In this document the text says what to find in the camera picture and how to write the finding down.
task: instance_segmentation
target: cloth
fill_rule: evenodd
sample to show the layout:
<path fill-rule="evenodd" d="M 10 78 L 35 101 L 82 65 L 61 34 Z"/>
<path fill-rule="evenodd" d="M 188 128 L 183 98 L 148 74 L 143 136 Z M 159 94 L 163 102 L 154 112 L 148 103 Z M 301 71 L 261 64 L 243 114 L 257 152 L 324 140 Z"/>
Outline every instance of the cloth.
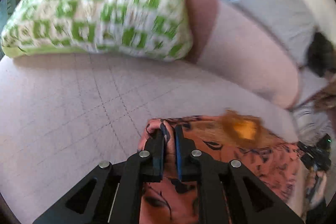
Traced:
<path fill-rule="evenodd" d="M 316 177 L 321 178 L 321 182 L 317 184 Z M 317 223 L 326 208 L 325 192 L 327 186 L 327 174 L 320 170 L 310 170 L 306 179 L 306 198 L 303 206 L 303 213 L 301 219 L 306 223 Z M 313 191 L 313 196 L 310 197 L 309 191 Z"/>
<path fill-rule="evenodd" d="M 314 146 L 324 135 L 334 135 L 327 113 L 316 112 L 313 101 L 295 108 L 292 114 L 297 125 L 299 141 L 305 145 Z"/>
<path fill-rule="evenodd" d="M 336 79 L 332 79 L 325 88 L 312 97 L 312 100 L 316 112 L 336 107 Z"/>
<path fill-rule="evenodd" d="M 198 223 L 196 182 L 180 182 L 175 166 L 174 127 L 181 124 L 185 138 L 192 139 L 197 149 L 210 154 L 215 160 L 240 160 L 284 202 L 290 198 L 299 168 L 299 153 L 295 144 L 285 143 L 269 133 L 273 146 L 246 149 L 234 146 L 234 139 L 226 136 L 222 117 L 185 117 L 179 119 L 152 119 L 148 122 L 138 150 L 143 150 L 150 135 L 160 129 L 166 143 L 164 178 L 160 183 L 146 183 L 142 191 L 141 224 Z"/>
<path fill-rule="evenodd" d="M 228 0 L 261 23 L 288 50 L 298 66 L 313 41 L 315 19 L 303 0 Z"/>

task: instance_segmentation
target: gray fabric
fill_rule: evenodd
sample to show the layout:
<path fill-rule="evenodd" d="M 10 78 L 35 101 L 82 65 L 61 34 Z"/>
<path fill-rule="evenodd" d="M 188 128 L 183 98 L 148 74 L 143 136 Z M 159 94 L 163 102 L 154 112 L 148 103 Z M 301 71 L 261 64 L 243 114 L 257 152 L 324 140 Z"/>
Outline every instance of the gray fabric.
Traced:
<path fill-rule="evenodd" d="M 298 63 L 312 42 L 315 20 L 303 0 L 229 0 L 247 11 L 283 44 Z"/>
<path fill-rule="evenodd" d="M 298 129 L 298 138 L 306 145 L 314 146 L 324 135 L 329 134 L 331 142 L 331 168 L 327 173 L 325 199 L 330 202 L 336 191 L 336 137 L 332 122 L 326 112 L 314 112 L 314 102 L 310 101 L 293 111 L 293 118 Z"/>

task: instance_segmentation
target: patterned fabric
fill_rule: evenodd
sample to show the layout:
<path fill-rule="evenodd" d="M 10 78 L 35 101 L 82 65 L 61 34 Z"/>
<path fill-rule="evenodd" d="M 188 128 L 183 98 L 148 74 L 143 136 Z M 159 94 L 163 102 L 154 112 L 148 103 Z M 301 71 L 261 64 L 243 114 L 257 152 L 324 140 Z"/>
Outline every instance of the patterned fabric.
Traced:
<path fill-rule="evenodd" d="M 297 125 L 298 138 L 304 144 L 314 146 L 324 135 L 334 135 L 328 115 L 323 111 L 315 112 L 313 101 L 295 108 L 292 114 Z"/>
<path fill-rule="evenodd" d="M 229 162 L 240 160 L 260 178 L 284 202 L 293 193 L 296 173 L 299 168 L 299 156 L 296 144 L 285 143 L 273 135 L 270 143 L 276 145 L 265 148 L 242 149 L 225 143 L 214 142 L 200 137 L 198 123 L 208 123 L 209 131 L 214 131 L 221 117 L 185 117 L 181 119 L 150 120 L 142 134 L 138 150 L 143 150 L 150 134 L 160 129 L 167 144 L 164 178 L 160 183 L 146 183 L 142 191 L 140 224 L 158 223 L 198 223 L 198 198 L 195 182 L 180 182 L 177 179 L 175 165 L 174 126 L 181 124 L 185 138 L 192 139 L 196 148 L 210 154 L 215 160 Z"/>
<path fill-rule="evenodd" d="M 118 51 L 170 61 L 192 40 L 184 0 L 21 0 L 1 44 L 9 57 Z"/>
<path fill-rule="evenodd" d="M 331 82 L 322 90 L 317 92 L 313 97 L 314 110 L 316 112 L 325 111 L 336 107 L 336 81 L 331 79 Z"/>

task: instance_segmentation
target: brown fabric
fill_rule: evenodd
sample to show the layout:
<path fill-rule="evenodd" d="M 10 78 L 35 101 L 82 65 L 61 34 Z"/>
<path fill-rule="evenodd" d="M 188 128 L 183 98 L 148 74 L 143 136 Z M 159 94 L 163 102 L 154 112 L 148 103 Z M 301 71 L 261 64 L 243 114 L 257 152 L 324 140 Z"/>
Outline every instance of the brown fabric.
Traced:
<path fill-rule="evenodd" d="M 185 59 L 195 64 L 208 43 L 215 25 L 219 0 L 186 0 L 185 4 L 194 41 Z"/>
<path fill-rule="evenodd" d="M 336 107 L 336 80 L 316 93 L 312 100 L 314 101 L 314 110 L 316 112 Z"/>

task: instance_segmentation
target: orange floral fabric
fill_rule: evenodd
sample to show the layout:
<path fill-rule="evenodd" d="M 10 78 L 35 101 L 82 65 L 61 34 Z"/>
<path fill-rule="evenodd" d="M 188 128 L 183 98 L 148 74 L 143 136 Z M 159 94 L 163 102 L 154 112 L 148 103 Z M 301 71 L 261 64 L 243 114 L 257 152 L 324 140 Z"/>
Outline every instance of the orange floral fabric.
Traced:
<path fill-rule="evenodd" d="M 286 143 L 274 136 L 276 145 L 246 149 L 232 143 L 206 140 L 197 134 L 197 122 L 212 122 L 220 117 L 193 116 L 179 119 L 150 120 L 142 134 L 138 150 L 143 150 L 150 135 L 160 129 L 166 143 L 164 178 L 159 183 L 145 183 L 142 190 L 140 224 L 196 224 L 198 223 L 198 197 L 195 182 L 185 183 L 177 179 L 175 165 L 176 148 L 174 127 L 181 124 L 185 138 L 192 139 L 197 149 L 210 154 L 215 160 L 229 162 L 240 160 L 262 180 L 278 197 L 287 202 L 291 197 L 300 153 L 294 143 Z"/>

